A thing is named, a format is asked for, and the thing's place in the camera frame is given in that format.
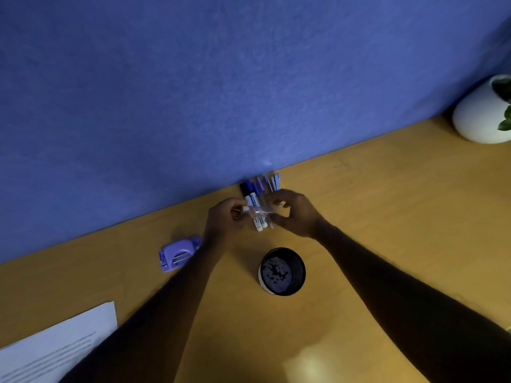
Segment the person's left hand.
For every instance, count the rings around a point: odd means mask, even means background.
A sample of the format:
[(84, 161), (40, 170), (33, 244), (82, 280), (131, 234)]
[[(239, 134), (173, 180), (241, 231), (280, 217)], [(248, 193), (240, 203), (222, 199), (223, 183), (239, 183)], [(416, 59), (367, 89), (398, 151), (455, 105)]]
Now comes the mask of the person's left hand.
[(205, 250), (225, 252), (229, 250), (241, 231), (252, 219), (233, 220), (230, 216), (232, 207), (247, 206), (246, 199), (228, 198), (208, 211), (201, 247)]

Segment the person's right hand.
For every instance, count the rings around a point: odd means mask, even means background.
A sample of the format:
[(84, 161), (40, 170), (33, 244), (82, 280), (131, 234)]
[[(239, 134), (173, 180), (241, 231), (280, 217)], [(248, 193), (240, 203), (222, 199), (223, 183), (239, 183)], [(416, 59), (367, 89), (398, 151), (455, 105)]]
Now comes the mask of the person's right hand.
[(275, 205), (283, 203), (284, 208), (290, 209), (288, 217), (294, 217), (296, 220), (295, 231), (291, 231), (295, 235), (316, 239), (320, 232), (330, 225), (310, 200), (301, 193), (289, 189), (280, 189), (268, 194), (266, 200), (268, 203)]

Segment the person's left forearm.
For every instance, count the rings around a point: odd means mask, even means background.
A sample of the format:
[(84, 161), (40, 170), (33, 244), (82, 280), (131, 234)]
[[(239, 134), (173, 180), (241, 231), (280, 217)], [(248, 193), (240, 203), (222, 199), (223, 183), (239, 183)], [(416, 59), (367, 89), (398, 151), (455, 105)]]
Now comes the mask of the person's left forearm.
[(224, 234), (205, 236), (188, 263), (59, 383), (173, 383)]

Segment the person's right forearm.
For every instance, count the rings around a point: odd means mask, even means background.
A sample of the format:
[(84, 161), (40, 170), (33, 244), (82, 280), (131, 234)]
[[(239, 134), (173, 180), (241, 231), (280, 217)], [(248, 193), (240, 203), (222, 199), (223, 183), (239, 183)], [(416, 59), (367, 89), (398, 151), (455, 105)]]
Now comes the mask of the person's right forearm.
[(430, 383), (511, 383), (511, 334), (398, 269), (323, 218), (310, 236), (324, 246), (407, 360)]

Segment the black round pen cup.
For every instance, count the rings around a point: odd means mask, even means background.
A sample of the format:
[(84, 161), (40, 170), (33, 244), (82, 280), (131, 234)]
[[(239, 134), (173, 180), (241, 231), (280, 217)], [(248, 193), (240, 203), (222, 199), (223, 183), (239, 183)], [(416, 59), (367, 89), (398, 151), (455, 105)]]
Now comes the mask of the black round pen cup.
[(267, 293), (287, 297), (302, 289), (306, 267), (297, 252), (277, 247), (263, 257), (257, 275), (260, 286)]

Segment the purple hole punch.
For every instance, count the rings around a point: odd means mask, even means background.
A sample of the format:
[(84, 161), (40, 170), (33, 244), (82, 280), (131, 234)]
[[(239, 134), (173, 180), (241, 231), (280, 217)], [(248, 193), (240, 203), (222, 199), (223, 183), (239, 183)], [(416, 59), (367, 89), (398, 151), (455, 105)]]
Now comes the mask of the purple hole punch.
[(158, 253), (160, 267), (164, 273), (184, 266), (201, 245), (201, 237), (191, 236), (162, 247)]

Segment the white round plant pot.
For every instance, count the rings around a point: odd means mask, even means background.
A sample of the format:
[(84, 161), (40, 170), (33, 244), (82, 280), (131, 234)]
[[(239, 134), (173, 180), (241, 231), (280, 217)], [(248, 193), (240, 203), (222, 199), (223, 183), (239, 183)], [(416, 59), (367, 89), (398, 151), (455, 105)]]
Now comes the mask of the white round plant pot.
[(500, 74), (489, 78), (455, 107), (453, 126), (463, 138), (481, 144), (511, 141), (511, 130), (498, 130), (508, 104), (496, 95), (491, 85), (493, 79), (503, 77), (511, 75)]

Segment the white printed paper sheet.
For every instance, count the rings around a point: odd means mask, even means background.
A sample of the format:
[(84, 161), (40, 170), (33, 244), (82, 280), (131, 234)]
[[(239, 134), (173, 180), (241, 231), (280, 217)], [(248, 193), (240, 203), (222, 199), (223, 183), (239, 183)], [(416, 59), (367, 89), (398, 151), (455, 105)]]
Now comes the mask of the white printed paper sheet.
[(0, 383), (58, 383), (118, 328), (113, 301), (0, 349)]

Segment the green leafy plant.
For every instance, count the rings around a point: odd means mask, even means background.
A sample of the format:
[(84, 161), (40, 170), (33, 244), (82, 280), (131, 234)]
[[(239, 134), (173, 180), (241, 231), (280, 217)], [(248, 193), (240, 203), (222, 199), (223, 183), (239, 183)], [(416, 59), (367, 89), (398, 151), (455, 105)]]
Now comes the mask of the green leafy plant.
[(498, 126), (499, 131), (511, 130), (511, 77), (495, 78), (491, 82), (492, 89), (508, 106), (504, 111), (504, 119)]

